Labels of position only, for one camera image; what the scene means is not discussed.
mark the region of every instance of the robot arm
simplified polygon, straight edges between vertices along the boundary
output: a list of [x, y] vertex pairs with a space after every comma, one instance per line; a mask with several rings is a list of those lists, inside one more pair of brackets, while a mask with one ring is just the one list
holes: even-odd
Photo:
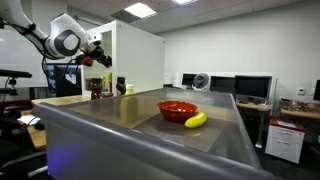
[[73, 18], [61, 14], [50, 22], [50, 36], [32, 23], [21, 8], [20, 0], [1, 0], [0, 19], [12, 26], [31, 41], [38, 51], [48, 59], [56, 60], [76, 54], [80, 49], [85, 55], [103, 56], [99, 47], [101, 36], [90, 36]]

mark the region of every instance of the red bowl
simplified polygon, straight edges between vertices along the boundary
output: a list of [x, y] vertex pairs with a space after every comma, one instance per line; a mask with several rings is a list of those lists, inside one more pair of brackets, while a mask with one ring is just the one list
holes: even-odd
[[179, 123], [186, 122], [198, 109], [196, 105], [182, 101], [162, 101], [158, 107], [164, 119]]

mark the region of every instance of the yellow banana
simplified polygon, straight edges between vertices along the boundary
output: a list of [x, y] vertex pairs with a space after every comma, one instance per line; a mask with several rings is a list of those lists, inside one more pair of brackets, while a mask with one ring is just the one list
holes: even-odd
[[201, 126], [206, 121], [207, 121], [206, 114], [204, 114], [204, 112], [201, 112], [201, 111], [196, 111], [194, 116], [189, 118], [184, 125], [188, 128], [195, 128], [195, 127]]

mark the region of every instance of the computer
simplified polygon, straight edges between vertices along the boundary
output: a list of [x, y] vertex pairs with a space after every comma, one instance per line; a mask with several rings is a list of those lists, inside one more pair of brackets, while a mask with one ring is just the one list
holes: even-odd
[[320, 101], [320, 80], [317, 80], [317, 85], [314, 91], [313, 100]]
[[183, 73], [182, 77], [182, 85], [186, 85], [191, 87], [193, 84], [193, 79], [196, 76], [196, 74], [185, 74]]
[[235, 76], [237, 98], [268, 100], [271, 81], [271, 76]]
[[235, 93], [235, 78], [211, 76], [210, 91]]
[[76, 64], [48, 63], [47, 82], [56, 97], [81, 95], [81, 67]]

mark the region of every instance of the ceiling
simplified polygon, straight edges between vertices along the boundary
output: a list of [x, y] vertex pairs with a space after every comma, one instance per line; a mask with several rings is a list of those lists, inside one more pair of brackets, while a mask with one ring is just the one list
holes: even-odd
[[178, 6], [172, 0], [67, 0], [68, 6], [109, 21], [116, 20], [110, 15], [137, 2], [144, 3], [158, 14], [130, 24], [151, 33], [164, 32], [300, 1], [303, 0], [197, 0], [184, 6]]

